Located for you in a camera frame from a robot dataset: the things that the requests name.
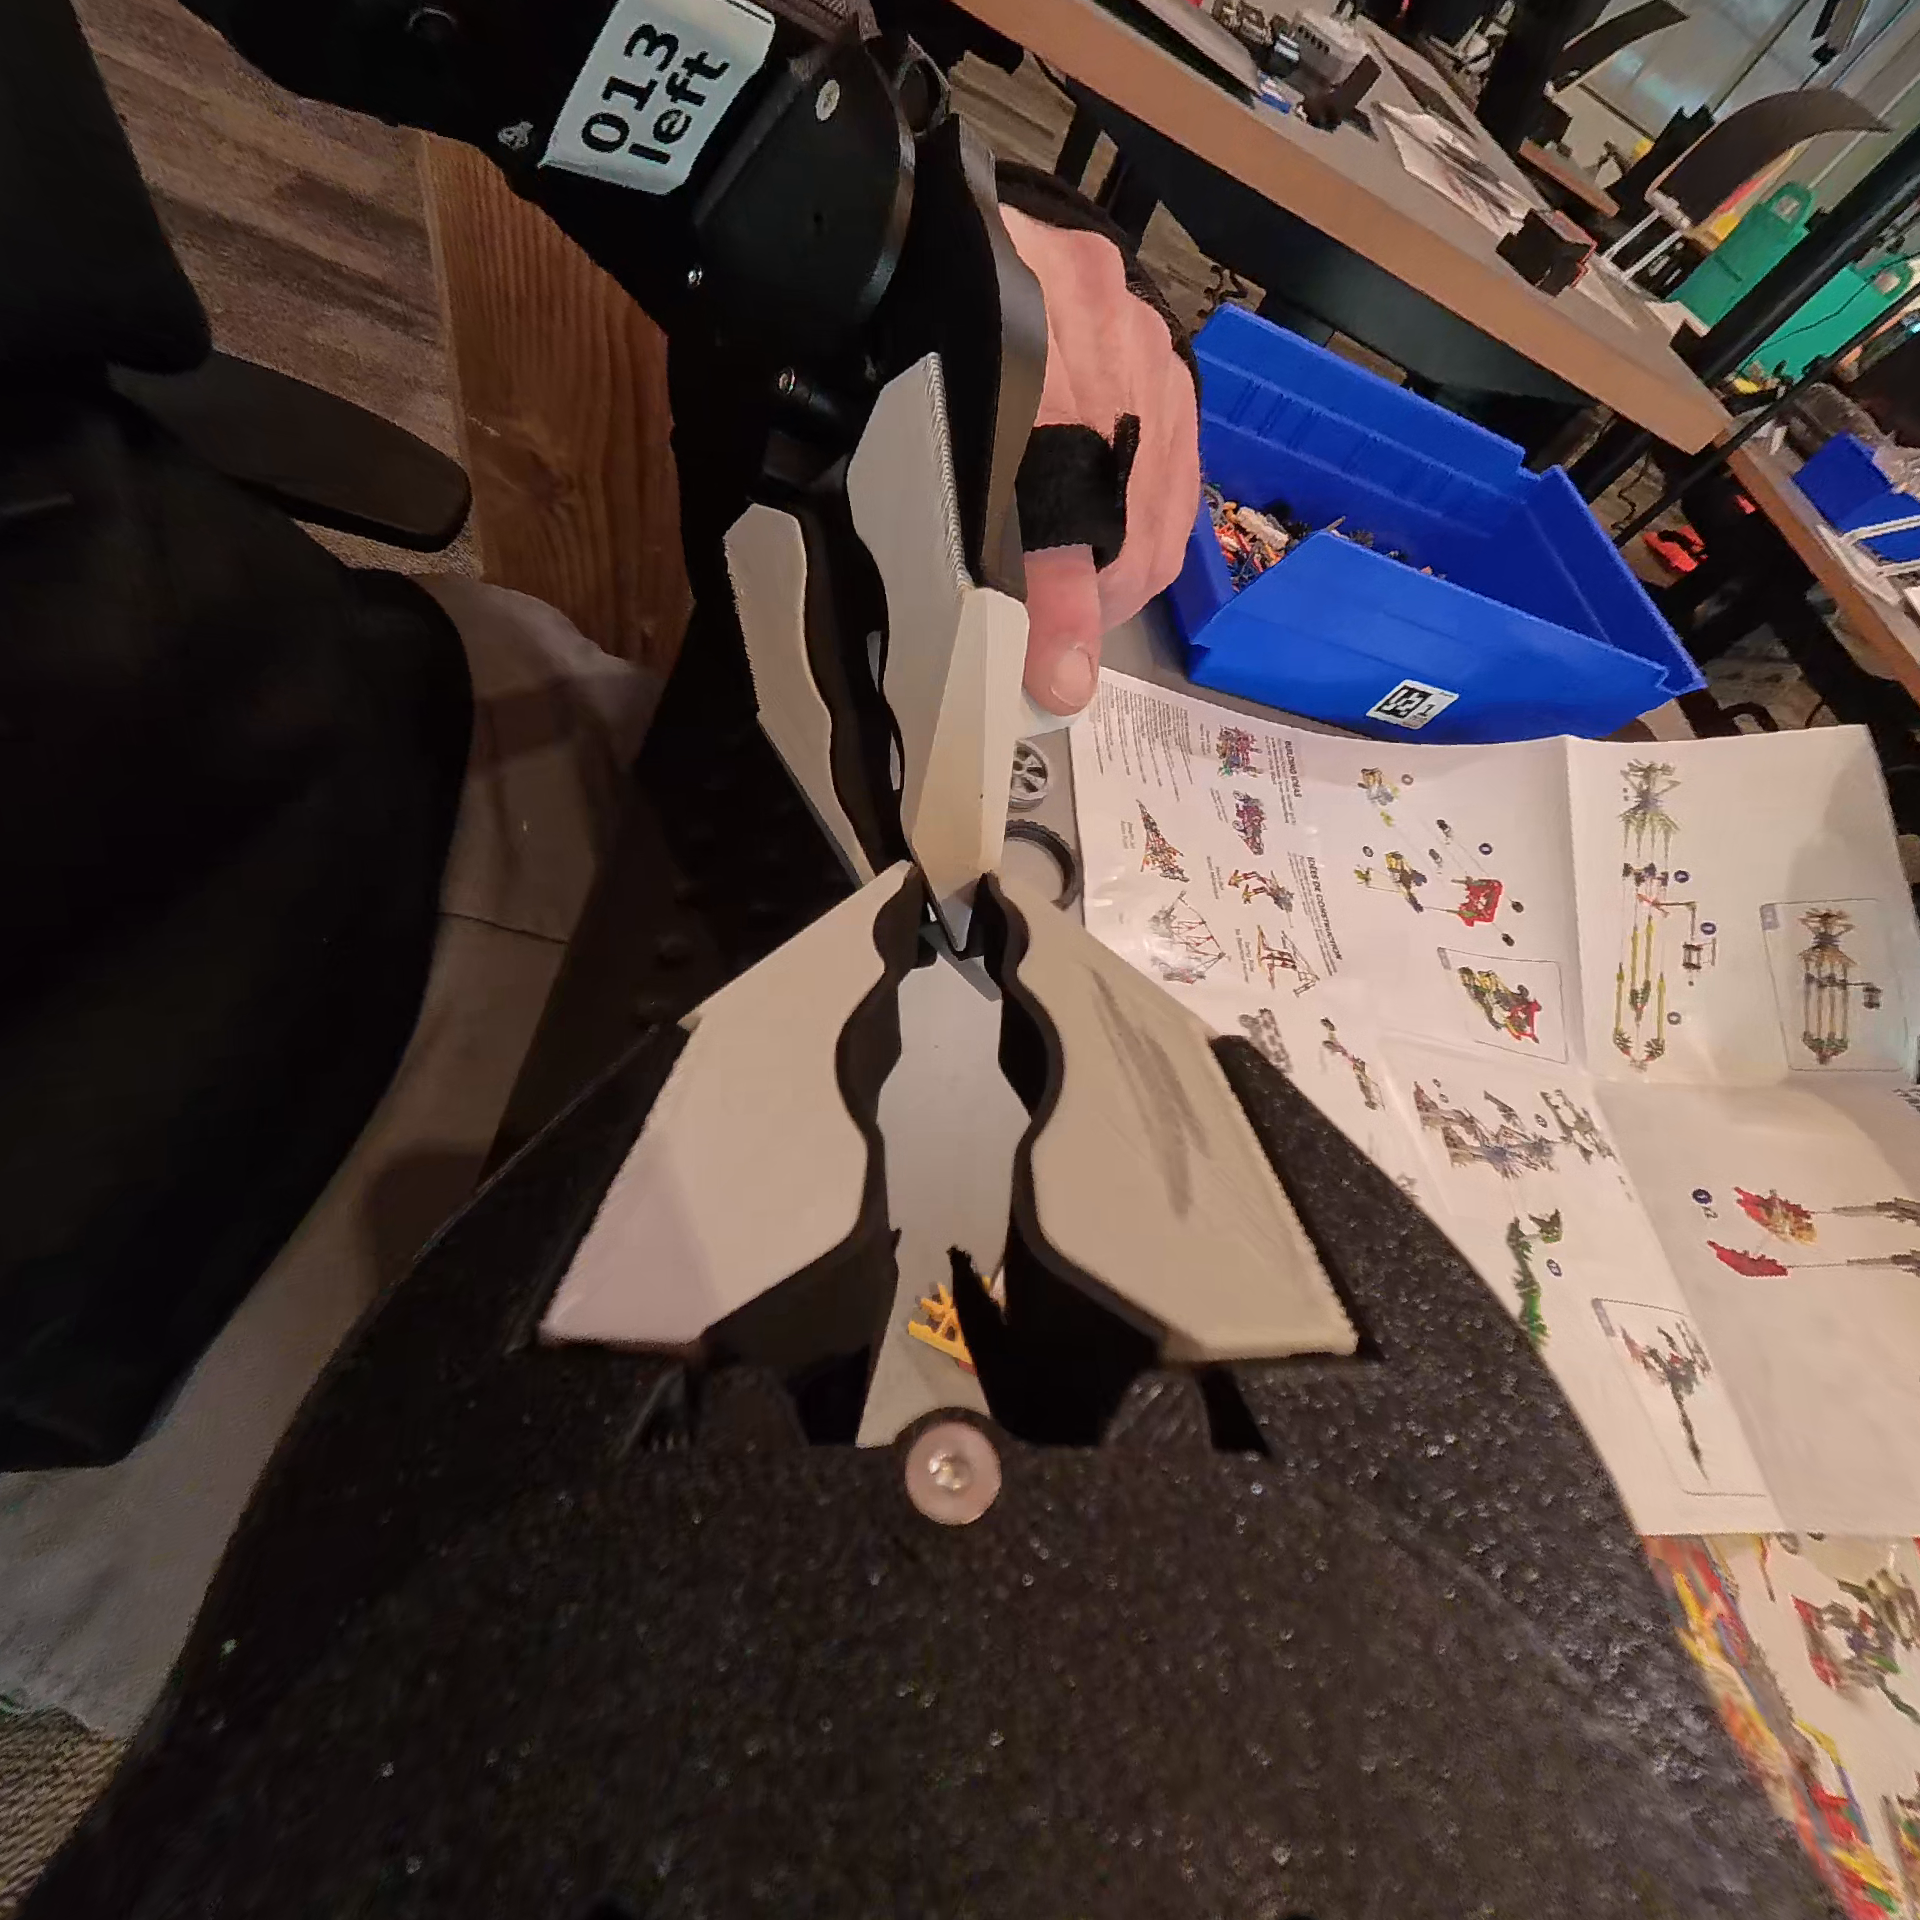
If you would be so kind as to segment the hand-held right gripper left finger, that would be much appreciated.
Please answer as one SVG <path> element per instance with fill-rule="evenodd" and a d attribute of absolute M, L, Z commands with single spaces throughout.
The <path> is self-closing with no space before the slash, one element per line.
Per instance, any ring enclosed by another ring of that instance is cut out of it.
<path fill-rule="evenodd" d="M 679 1022 L 546 1341 L 676 1358 L 880 1341 L 896 1236 L 877 1107 L 922 917 L 922 876 L 898 862 Z"/>

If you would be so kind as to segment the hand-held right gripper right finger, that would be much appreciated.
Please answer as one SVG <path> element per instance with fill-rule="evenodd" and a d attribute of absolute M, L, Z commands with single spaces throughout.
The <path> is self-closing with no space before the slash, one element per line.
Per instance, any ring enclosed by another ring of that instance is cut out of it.
<path fill-rule="evenodd" d="M 1357 1330 L 1231 1066 L 1263 1069 L 1019 881 L 986 877 L 1016 1145 L 977 1378 L 1002 1426 L 1107 1426 L 1140 1376 L 1349 1361 Z"/>

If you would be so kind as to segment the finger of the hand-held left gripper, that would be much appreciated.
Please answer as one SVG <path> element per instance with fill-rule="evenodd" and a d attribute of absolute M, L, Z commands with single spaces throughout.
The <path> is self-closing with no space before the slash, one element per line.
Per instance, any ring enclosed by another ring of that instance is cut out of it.
<path fill-rule="evenodd" d="M 875 562 L 900 736 L 900 826 L 937 907 L 971 907 L 1003 849 L 1024 724 L 1027 613 L 975 582 L 936 353 L 877 395 L 848 469 L 855 532 Z"/>
<path fill-rule="evenodd" d="M 826 530 L 816 517 L 753 502 L 725 546 L 760 731 L 852 883 L 865 884 L 898 862 L 898 829 L 880 816 Z"/>

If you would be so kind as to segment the pile of colourful toy pieces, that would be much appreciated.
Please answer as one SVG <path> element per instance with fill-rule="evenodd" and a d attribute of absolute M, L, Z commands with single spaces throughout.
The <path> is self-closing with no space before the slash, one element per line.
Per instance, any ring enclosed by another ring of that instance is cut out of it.
<path fill-rule="evenodd" d="M 1207 509 L 1207 528 L 1217 553 L 1228 570 L 1232 593 L 1244 593 L 1316 534 L 1329 534 L 1361 552 L 1376 553 L 1378 557 L 1393 561 L 1426 579 L 1447 579 L 1447 573 L 1432 562 L 1413 557 L 1407 548 L 1385 542 L 1375 530 L 1357 526 L 1347 517 L 1313 523 L 1296 515 L 1289 502 L 1277 497 L 1259 507 L 1231 497 L 1213 483 L 1202 483 L 1202 506 Z"/>

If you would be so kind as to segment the blue plastic parts bin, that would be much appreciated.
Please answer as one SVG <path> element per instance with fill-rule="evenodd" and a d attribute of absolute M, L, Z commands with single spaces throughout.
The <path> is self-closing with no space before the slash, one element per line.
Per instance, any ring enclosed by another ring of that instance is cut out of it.
<path fill-rule="evenodd" d="M 1236 582 L 1209 507 L 1168 589 L 1192 684 L 1367 736 L 1612 736 L 1706 678 L 1559 469 L 1224 306 L 1200 329 L 1202 475 L 1305 528 Z"/>

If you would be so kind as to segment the person's left hand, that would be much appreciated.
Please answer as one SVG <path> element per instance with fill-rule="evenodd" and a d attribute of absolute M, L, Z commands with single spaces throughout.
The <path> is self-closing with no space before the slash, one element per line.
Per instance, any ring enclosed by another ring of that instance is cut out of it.
<path fill-rule="evenodd" d="M 1202 493 L 1197 382 L 1185 333 L 1107 220 L 1017 166 L 999 203 L 1048 318 L 1017 485 L 1024 691 L 1067 718 L 1098 691 L 1104 638 L 1181 572 Z"/>

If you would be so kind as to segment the wooden column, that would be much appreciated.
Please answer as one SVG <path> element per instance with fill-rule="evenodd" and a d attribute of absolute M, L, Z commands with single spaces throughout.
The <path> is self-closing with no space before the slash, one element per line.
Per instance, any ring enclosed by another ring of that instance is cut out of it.
<path fill-rule="evenodd" d="M 421 173 L 482 579 L 669 674 L 693 597 L 665 336 L 482 155 L 429 136 Z"/>

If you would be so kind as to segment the black rubber toy tire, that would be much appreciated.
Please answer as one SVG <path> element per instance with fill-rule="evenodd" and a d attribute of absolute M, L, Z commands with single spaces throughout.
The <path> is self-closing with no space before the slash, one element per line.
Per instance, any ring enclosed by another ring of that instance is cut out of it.
<path fill-rule="evenodd" d="M 1023 816 L 1009 819 L 1003 828 L 997 877 L 1064 912 L 1072 912 L 1084 894 L 1084 867 L 1072 844 Z"/>

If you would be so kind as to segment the white printed instruction sheet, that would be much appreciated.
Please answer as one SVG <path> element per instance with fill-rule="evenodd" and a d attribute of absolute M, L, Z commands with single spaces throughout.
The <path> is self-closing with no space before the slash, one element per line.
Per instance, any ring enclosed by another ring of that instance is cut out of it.
<path fill-rule="evenodd" d="M 1915 1531 L 1915 920 L 1866 731 L 1416 747 L 1109 674 L 1067 741 L 1088 929 L 1452 1236 L 1644 1531 Z"/>

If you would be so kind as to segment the black block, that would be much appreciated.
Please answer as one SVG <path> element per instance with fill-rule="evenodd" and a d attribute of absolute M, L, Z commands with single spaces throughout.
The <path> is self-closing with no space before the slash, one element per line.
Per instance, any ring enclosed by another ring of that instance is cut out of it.
<path fill-rule="evenodd" d="M 1559 297 L 1589 269 L 1596 241 L 1559 209 L 1530 209 L 1495 252 L 1527 286 Z"/>

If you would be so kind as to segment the colourful cardboard toy box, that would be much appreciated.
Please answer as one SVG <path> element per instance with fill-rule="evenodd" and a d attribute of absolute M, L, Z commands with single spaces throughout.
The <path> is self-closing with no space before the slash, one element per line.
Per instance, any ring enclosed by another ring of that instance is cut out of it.
<path fill-rule="evenodd" d="M 1644 1539 L 1732 1742 L 1848 1916 L 1917 1916 L 1917 1541 Z"/>

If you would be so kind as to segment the green container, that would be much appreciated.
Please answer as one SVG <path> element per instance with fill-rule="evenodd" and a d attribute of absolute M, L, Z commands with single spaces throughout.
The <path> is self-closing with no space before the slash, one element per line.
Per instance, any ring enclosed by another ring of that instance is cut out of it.
<path fill-rule="evenodd" d="M 1787 181 L 1756 200 L 1714 252 L 1699 258 L 1668 294 L 1697 329 L 1719 325 L 1768 273 L 1780 265 L 1812 232 L 1818 197 L 1812 188 Z M 1915 297 L 1915 245 L 1874 241 L 1868 252 L 1826 276 L 1768 338 L 1741 362 L 1747 382 L 1793 380 L 1820 356 L 1842 350 L 1868 329 Z"/>

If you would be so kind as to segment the small blue bin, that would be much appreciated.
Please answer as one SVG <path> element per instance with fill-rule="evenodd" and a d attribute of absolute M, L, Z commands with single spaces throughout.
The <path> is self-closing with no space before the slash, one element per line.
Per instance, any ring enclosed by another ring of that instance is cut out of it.
<path fill-rule="evenodd" d="M 1839 534 L 1880 526 L 1864 545 L 1877 561 L 1917 562 L 1914 449 L 1839 434 L 1800 464 L 1795 485 Z"/>

